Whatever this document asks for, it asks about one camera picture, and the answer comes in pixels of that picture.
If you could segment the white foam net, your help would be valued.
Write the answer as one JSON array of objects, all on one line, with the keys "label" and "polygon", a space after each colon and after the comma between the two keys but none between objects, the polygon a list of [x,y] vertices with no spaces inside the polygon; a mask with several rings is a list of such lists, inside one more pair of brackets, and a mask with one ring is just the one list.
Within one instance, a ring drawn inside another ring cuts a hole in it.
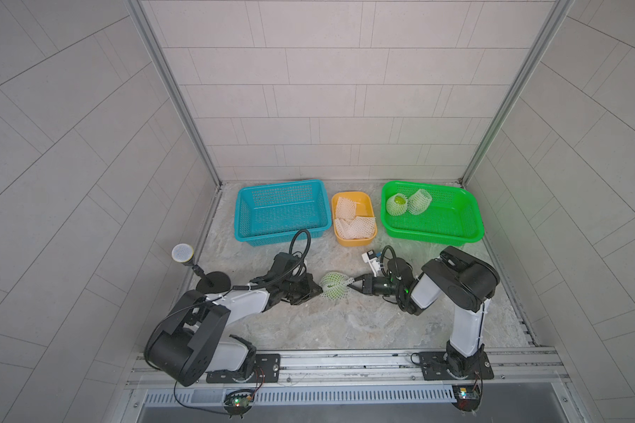
[{"label": "white foam net", "polygon": [[322,297],[331,301],[338,301],[347,298],[350,288],[349,286],[355,282],[355,279],[338,271],[330,271],[326,273],[319,281],[322,289]]},{"label": "white foam net", "polygon": [[419,189],[407,198],[407,211],[412,215],[424,213],[432,203],[432,195],[425,189]]},{"label": "white foam net", "polygon": [[404,215],[408,209],[409,200],[404,194],[396,193],[386,200],[386,213],[390,216]]}]

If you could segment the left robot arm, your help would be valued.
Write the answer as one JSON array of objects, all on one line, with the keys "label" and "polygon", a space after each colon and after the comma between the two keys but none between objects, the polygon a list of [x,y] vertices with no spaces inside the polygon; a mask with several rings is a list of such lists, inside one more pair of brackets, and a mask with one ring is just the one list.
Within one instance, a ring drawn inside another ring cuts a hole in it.
[{"label": "left robot arm", "polygon": [[144,347],[151,368],[187,387],[204,373],[237,380],[254,372],[257,348],[236,335],[224,338],[226,328],[250,315],[260,315],[280,303],[298,306],[322,293],[308,273],[305,259],[312,237],[306,229],[295,233],[289,251],[277,254],[271,269],[245,285],[235,286],[222,271],[206,273],[195,263],[194,249],[181,243],[172,250],[178,264],[199,277],[171,312],[153,329]]}]

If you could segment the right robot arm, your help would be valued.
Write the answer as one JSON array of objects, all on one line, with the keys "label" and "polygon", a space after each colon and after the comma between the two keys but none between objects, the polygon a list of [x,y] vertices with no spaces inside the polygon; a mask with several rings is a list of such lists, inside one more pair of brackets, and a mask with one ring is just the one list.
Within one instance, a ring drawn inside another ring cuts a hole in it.
[{"label": "right robot arm", "polygon": [[441,352],[413,352],[411,363],[426,381],[492,380],[483,334],[490,303],[500,277],[489,263],[455,247],[447,247],[416,273],[391,246],[363,255],[371,272],[348,278],[359,294],[382,297],[400,311],[417,317],[437,302],[452,308],[452,332]]}]

